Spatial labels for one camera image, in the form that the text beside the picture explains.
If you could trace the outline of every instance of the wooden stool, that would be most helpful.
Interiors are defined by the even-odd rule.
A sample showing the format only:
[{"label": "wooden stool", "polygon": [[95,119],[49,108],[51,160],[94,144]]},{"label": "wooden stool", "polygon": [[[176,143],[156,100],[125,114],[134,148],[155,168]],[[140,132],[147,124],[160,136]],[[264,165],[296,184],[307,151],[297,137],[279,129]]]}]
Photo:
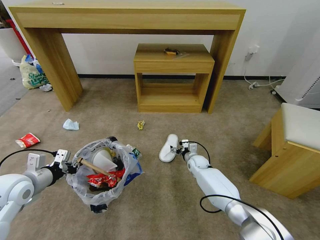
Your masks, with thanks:
[{"label": "wooden stool", "polygon": [[320,111],[283,103],[253,145],[272,156],[250,182],[288,198],[320,185]]},{"label": "wooden stool", "polygon": [[[181,55],[168,55],[165,48]],[[139,44],[134,72],[139,112],[200,113],[214,60],[202,44]],[[145,83],[142,73],[195,73],[193,84]]]}]

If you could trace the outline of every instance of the red snack wrapper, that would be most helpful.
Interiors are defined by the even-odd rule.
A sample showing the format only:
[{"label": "red snack wrapper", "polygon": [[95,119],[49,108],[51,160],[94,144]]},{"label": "red snack wrapper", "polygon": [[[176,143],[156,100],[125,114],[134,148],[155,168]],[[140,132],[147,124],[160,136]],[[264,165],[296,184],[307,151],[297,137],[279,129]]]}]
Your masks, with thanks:
[{"label": "red snack wrapper", "polygon": [[31,147],[32,145],[35,145],[38,142],[40,142],[40,139],[37,138],[32,133],[28,133],[24,135],[22,138],[19,138],[18,140],[16,140],[16,143],[22,148]]},{"label": "red snack wrapper", "polygon": [[122,178],[124,172],[125,172],[125,169],[121,171],[110,172],[112,176],[107,176],[102,173],[88,175],[87,176],[87,178],[89,178],[88,183],[98,188],[101,186],[102,183],[107,183],[109,187],[113,188],[117,184],[117,177]]}]

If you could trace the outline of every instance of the trash bag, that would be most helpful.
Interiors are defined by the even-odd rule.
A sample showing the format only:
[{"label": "trash bag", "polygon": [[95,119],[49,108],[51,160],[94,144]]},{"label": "trash bag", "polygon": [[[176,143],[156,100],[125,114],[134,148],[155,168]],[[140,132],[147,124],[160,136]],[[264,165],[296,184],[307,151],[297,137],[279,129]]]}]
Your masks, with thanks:
[{"label": "trash bag", "polygon": [[22,84],[25,88],[32,89],[49,83],[38,60],[34,60],[30,54],[21,59],[20,72]]},{"label": "trash bag", "polygon": [[81,198],[84,204],[88,205],[95,213],[101,213],[107,210],[109,203],[118,198],[122,190],[135,177],[143,173],[138,158],[142,157],[138,151],[133,151],[132,147],[125,146],[118,142],[115,137],[108,137],[91,142],[81,148],[73,157],[72,164],[76,165],[79,158],[90,161],[90,158],[101,149],[108,147],[116,153],[116,158],[121,159],[124,165],[125,173],[122,180],[109,191],[96,194],[89,190],[88,175],[95,172],[84,165],[80,166],[75,174],[67,174],[67,183],[72,186],[73,190]]}]

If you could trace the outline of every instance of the wooden side table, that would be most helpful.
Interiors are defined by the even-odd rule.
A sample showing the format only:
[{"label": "wooden side table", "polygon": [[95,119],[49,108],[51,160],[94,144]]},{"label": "wooden side table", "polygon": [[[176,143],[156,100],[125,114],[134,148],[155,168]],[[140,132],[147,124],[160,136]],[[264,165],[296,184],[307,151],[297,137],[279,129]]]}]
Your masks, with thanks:
[{"label": "wooden side table", "polygon": [[82,92],[63,33],[214,35],[217,64],[206,95],[212,113],[246,12],[221,1],[42,0],[9,7],[65,111]]},{"label": "wooden side table", "polygon": [[250,182],[288,198],[320,185],[320,112],[282,103],[254,146],[271,157]]},{"label": "wooden side table", "polygon": [[[165,48],[178,49],[168,55]],[[200,113],[214,60],[202,44],[139,44],[134,72],[139,112]],[[195,73],[193,83],[145,83],[143,73]]]}]

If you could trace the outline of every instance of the wooden console table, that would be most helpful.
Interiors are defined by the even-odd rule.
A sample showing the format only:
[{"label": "wooden console table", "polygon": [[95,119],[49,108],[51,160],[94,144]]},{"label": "wooden console table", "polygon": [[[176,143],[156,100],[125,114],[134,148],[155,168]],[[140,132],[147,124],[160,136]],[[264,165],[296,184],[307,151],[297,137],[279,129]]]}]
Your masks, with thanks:
[{"label": "wooden console table", "polygon": [[63,108],[69,111],[82,86],[62,33],[214,35],[215,60],[204,106],[212,113],[245,9],[225,2],[75,1],[9,7],[36,54]]}]

